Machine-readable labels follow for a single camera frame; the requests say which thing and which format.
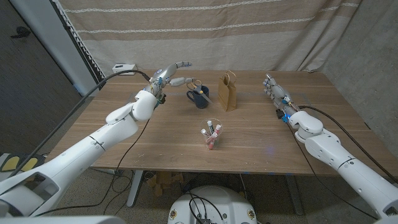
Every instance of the beige curtain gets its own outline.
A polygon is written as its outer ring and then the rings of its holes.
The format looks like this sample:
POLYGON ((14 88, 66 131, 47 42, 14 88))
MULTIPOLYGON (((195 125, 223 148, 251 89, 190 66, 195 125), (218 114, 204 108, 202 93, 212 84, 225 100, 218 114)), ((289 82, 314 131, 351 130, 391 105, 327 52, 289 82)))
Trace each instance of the beige curtain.
POLYGON ((319 68, 361 0, 61 0, 104 73, 188 60, 198 70, 319 68))

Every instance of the mug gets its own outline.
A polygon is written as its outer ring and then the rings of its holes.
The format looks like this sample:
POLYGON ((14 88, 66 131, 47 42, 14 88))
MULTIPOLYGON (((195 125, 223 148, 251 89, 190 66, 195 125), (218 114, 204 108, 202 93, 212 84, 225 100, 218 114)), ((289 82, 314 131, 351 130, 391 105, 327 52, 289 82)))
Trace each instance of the mug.
MULTIPOLYGON (((204 92, 204 94, 206 94, 207 97, 209 97, 209 88, 201 86, 201 90, 204 92)), ((199 109, 206 108, 207 105, 209 104, 209 102, 206 99, 204 99, 204 97, 201 96, 201 94, 194 91, 188 91, 187 97, 190 100, 192 100, 192 102, 194 102, 197 108, 199 109)))

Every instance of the clear cup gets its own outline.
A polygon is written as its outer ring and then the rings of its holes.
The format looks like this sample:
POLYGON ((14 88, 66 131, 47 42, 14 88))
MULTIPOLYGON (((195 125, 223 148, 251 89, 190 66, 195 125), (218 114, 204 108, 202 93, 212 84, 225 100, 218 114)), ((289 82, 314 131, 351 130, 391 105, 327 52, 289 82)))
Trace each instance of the clear cup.
POLYGON ((208 119, 204 119, 201 123, 200 123, 200 130, 201 130, 201 134, 203 136, 204 139, 204 143, 207 149, 216 149, 218 146, 218 140, 221 136, 221 133, 223 132, 223 124, 221 123, 221 121, 219 121, 216 118, 208 118, 208 119), (211 121, 212 127, 213 127, 213 131, 214 132, 218 132, 217 137, 214 138, 214 136, 210 136, 212 133, 210 133, 210 127, 208 125, 208 121, 211 121), (220 130, 216 130, 217 125, 220 125, 220 130))

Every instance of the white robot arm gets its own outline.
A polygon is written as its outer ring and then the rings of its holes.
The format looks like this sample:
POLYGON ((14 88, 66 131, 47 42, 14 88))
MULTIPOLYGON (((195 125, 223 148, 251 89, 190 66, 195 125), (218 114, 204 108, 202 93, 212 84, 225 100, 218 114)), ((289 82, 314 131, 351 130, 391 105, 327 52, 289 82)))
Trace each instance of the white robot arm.
POLYGON ((398 212, 398 189, 378 173, 350 154, 336 135, 323 128, 320 120, 300 111, 289 92, 277 85, 267 74, 265 93, 277 107, 277 116, 298 129, 295 137, 305 144, 315 158, 328 164, 374 209, 379 218, 387 218, 398 212))
POLYGON ((159 103, 164 103, 162 88, 180 86, 194 78, 169 80, 176 69, 190 66, 179 62, 159 70, 136 101, 113 111, 106 124, 51 161, 0 182, 0 200, 5 202, 8 217, 34 217, 55 208, 70 184, 90 167, 105 151, 129 138, 138 130, 136 121, 148 120, 159 103))

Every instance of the wooden table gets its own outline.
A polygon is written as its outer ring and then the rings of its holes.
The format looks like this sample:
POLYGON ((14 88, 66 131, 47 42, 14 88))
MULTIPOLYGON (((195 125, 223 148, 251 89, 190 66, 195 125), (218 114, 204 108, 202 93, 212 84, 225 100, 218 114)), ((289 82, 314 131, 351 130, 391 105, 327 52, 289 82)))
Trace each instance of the wooden table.
MULTIPOLYGON (((297 105, 311 105, 339 121, 356 140, 392 175, 398 176, 398 161, 365 125, 355 110, 322 73, 269 72, 278 84, 288 90, 297 105)), ((236 75, 237 109, 224 112, 218 103, 218 79, 224 71, 178 70, 173 78, 195 77, 210 89, 214 102, 206 109, 197 109, 186 97, 187 87, 167 86, 166 102, 154 111, 149 124, 136 145, 123 159, 120 169, 168 170, 194 172, 233 172, 245 174, 312 175, 288 126, 275 115, 275 106, 263 92, 266 72, 238 71, 236 75), (206 118, 223 123, 217 150, 209 151, 200 133, 199 124, 206 118)), ((47 159, 59 155, 105 123, 115 109, 134 101, 135 94, 145 87, 140 76, 119 76, 110 80, 87 109, 76 120, 47 159)), ((320 119, 335 133, 352 155, 376 172, 384 175, 351 140, 328 118, 307 111, 320 119)), ((94 167, 115 169, 122 155, 140 134, 117 144, 104 153, 94 167)), ((305 151, 319 175, 338 175, 331 167, 305 151)))

